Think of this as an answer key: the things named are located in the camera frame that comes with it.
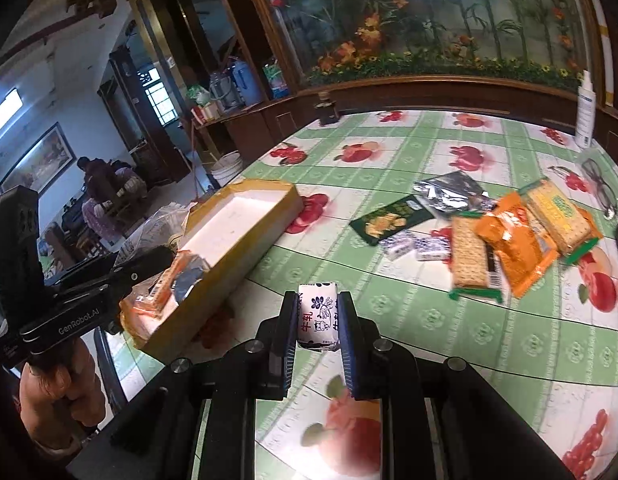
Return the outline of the person's left hand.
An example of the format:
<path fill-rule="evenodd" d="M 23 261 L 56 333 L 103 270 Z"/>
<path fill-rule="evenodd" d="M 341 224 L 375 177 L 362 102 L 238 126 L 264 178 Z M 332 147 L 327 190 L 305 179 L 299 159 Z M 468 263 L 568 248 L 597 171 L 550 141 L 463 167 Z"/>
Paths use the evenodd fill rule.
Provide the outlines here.
<path fill-rule="evenodd" d="M 43 454 L 60 460 L 80 450 L 79 428 L 95 428 L 106 416 L 100 377 L 84 341 L 72 343 L 70 366 L 42 370 L 24 364 L 19 402 L 24 428 Z"/>

